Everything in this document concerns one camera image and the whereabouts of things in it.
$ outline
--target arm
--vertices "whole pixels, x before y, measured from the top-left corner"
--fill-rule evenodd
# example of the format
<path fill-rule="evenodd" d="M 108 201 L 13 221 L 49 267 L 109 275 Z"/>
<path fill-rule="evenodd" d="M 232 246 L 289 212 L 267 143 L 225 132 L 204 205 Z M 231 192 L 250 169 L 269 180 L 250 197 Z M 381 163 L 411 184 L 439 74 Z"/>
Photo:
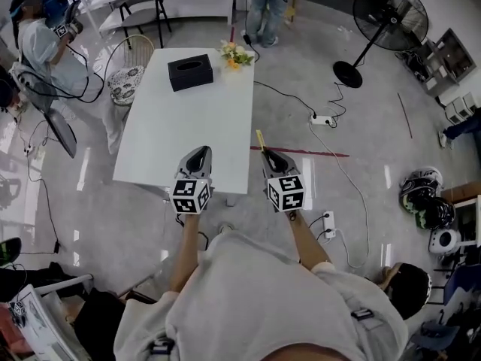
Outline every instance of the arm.
<path fill-rule="evenodd" d="M 65 36 L 63 36 L 60 39 L 59 43 L 59 48 L 57 50 L 56 55 L 50 60 L 51 65 L 56 65 L 60 59 L 62 58 L 63 54 L 65 53 L 65 50 L 67 49 L 68 43 L 71 41 L 71 35 L 67 33 Z"/>
<path fill-rule="evenodd" d="M 180 245 L 180 252 L 177 255 L 170 282 L 171 291 L 180 293 L 198 266 L 197 243 L 199 220 L 200 215 L 186 215 L 182 244 Z"/>
<path fill-rule="evenodd" d="M 330 262 L 328 254 L 310 231 L 309 226 L 299 210 L 286 213 L 294 235 L 295 246 L 298 249 L 301 264 L 311 270 L 321 262 Z"/>

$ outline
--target motorcycle helmet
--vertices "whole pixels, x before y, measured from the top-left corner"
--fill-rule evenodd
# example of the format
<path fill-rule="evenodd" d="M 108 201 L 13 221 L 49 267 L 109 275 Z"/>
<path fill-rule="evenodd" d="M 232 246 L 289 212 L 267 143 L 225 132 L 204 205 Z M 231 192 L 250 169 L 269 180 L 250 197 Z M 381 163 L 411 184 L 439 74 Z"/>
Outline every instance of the motorcycle helmet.
<path fill-rule="evenodd" d="M 438 229 L 431 233 L 429 252 L 433 254 L 455 253 L 459 249 L 461 234 L 450 229 Z"/>
<path fill-rule="evenodd" d="M 455 207 L 445 199 L 423 199 L 419 207 L 416 224 L 420 229 L 442 229 L 449 227 L 455 219 Z"/>
<path fill-rule="evenodd" d="M 411 214 L 424 210 L 427 199 L 439 195 L 443 186 L 443 175 L 434 167 L 424 167 L 413 171 L 401 182 L 400 202 Z"/>

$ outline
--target person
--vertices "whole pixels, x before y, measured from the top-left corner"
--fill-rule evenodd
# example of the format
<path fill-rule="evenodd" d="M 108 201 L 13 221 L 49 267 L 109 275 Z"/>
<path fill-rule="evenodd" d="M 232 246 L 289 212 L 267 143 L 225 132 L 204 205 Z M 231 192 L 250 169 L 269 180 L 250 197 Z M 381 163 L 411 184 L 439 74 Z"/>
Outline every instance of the person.
<path fill-rule="evenodd" d="M 374 283 L 337 270 L 299 211 L 287 214 L 300 263 L 224 224 L 198 257 L 186 215 L 169 291 L 128 300 L 117 361 L 397 360 L 407 326 Z"/>
<path fill-rule="evenodd" d="M 461 134 L 481 131 L 481 108 L 477 108 L 474 114 L 468 117 L 464 122 L 450 126 L 443 131 L 437 133 L 439 144 L 442 148 L 452 148 L 452 142 Z"/>
<path fill-rule="evenodd" d="M 123 131 L 122 117 L 110 100 L 108 89 L 101 91 L 102 79 L 68 52 L 71 35 L 59 38 L 45 25 L 42 0 L 13 0 L 10 14 L 15 44 L 23 58 L 42 78 L 50 76 L 52 84 L 64 91 L 57 90 L 59 97 L 77 117 L 95 131 L 106 129 L 109 151 L 117 152 Z M 62 98 L 65 93 L 76 98 Z M 95 104 L 86 102 L 96 102 L 101 108 L 103 125 L 90 113 L 95 111 L 91 108 Z"/>
<path fill-rule="evenodd" d="M 0 302 L 10 302 L 27 285 L 42 287 L 56 284 L 58 282 L 71 280 L 71 275 L 67 275 L 57 262 L 51 262 L 48 268 L 39 270 L 25 270 L 23 267 L 16 269 L 17 266 L 9 265 L 10 268 L 0 268 Z M 58 291 L 61 298 L 70 296 L 83 296 L 85 290 L 82 284 L 65 287 Z"/>
<path fill-rule="evenodd" d="M 387 294 L 403 320 L 408 320 L 428 302 L 432 280 L 421 268 L 398 262 L 392 268 L 383 269 L 383 280 L 378 286 Z"/>
<path fill-rule="evenodd" d="M 249 35 L 251 44 L 260 43 L 264 48 L 269 48 L 279 42 L 277 30 L 286 12 L 288 0 L 252 0 L 245 32 Z M 269 4 L 268 18 L 262 34 L 262 16 Z"/>

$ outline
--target white shirt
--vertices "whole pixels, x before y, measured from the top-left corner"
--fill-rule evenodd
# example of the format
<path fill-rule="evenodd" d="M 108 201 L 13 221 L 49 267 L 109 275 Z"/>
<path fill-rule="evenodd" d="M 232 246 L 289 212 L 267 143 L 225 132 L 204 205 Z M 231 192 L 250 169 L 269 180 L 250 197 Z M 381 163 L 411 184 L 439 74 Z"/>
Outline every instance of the white shirt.
<path fill-rule="evenodd" d="M 45 19 L 24 20 L 19 24 L 19 47 L 24 57 L 42 77 L 48 75 L 48 62 L 59 50 L 59 37 L 45 25 Z M 86 80 L 89 71 L 66 50 L 56 65 L 50 65 L 50 76 L 54 86 L 67 93 L 79 81 Z"/>
<path fill-rule="evenodd" d="M 351 317 L 362 308 L 374 317 Z M 150 349 L 162 335 L 175 341 L 168 359 L 176 361 L 259 361 L 291 344 L 331 348 L 351 361 L 395 361 L 407 343 L 404 321 L 375 284 L 326 262 L 309 272 L 236 232 L 213 240 L 180 294 L 127 302 L 117 361 L 161 359 Z"/>

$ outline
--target floor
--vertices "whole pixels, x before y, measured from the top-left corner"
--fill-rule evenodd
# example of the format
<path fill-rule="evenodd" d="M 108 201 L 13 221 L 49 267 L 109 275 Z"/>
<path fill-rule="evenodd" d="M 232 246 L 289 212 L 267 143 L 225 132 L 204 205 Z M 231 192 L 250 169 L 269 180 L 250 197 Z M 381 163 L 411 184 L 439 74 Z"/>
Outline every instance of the floor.
<path fill-rule="evenodd" d="M 236 40 L 244 17 L 237 17 Z M 179 20 L 168 47 L 218 47 L 229 37 L 230 28 L 222 20 Z M 157 42 L 155 27 L 152 39 Z M 280 43 L 271 49 L 258 48 L 256 80 L 285 93 L 300 96 L 319 114 L 331 114 L 328 100 L 338 99 L 331 66 L 342 59 L 353 62 L 366 45 L 350 15 L 311 2 L 300 1 L 293 24 L 282 25 Z M 75 47 L 101 69 L 107 49 L 122 38 L 99 41 L 92 30 L 76 40 Z M 334 212 L 353 265 L 350 269 L 339 235 L 325 246 L 334 264 L 341 269 L 375 278 L 386 263 L 411 262 L 430 271 L 436 258 L 428 251 L 428 233 L 416 228 L 414 219 L 398 204 L 398 183 L 412 170 L 432 165 L 441 170 L 446 188 L 479 178 L 479 157 L 473 138 L 463 135 L 454 150 L 441 150 L 437 130 L 446 126 L 442 109 L 424 94 L 391 51 L 373 47 L 359 68 L 365 82 L 360 89 L 342 87 L 347 112 L 338 127 L 315 126 L 314 131 L 336 152 L 363 192 L 369 210 L 369 257 L 365 211 L 360 195 L 337 167 L 333 156 L 292 153 L 308 187 L 304 216 L 314 221 L 325 210 Z M 410 132 L 398 98 L 401 96 L 409 119 Z M 110 156 L 104 137 L 92 134 L 68 110 L 77 139 L 77 155 L 70 159 L 59 144 L 48 141 L 36 149 L 30 163 L 30 176 L 41 174 L 50 197 L 50 208 L 62 248 L 60 254 L 22 255 L 18 262 L 35 268 L 51 260 L 60 262 L 72 274 L 92 273 L 103 290 L 121 292 L 151 273 L 165 280 L 180 242 L 181 229 L 174 221 L 171 205 L 132 184 L 113 182 L 116 162 Z M 271 147 L 326 152 L 310 132 L 309 112 L 300 102 L 256 86 L 253 98 L 252 146 L 258 144 L 261 129 Z M 21 123 L 23 138 L 29 137 L 41 115 L 29 109 Z M 10 117 L 0 117 L 0 171 L 2 197 L 0 218 L 4 238 L 20 236 L 26 252 L 50 252 L 55 242 L 46 194 L 41 182 L 27 178 L 26 158 L 20 132 Z M 38 127 L 32 144 L 38 146 L 46 135 L 46 124 Z M 250 154 L 249 193 L 233 208 L 214 196 L 202 214 L 201 229 L 210 238 L 217 226 L 228 221 L 259 241 L 269 241 L 297 258 L 289 225 L 282 214 L 275 214 L 263 194 L 260 154 Z M 312 228 L 322 231 L 322 223 Z M 158 285 L 160 291 L 164 283 Z"/>

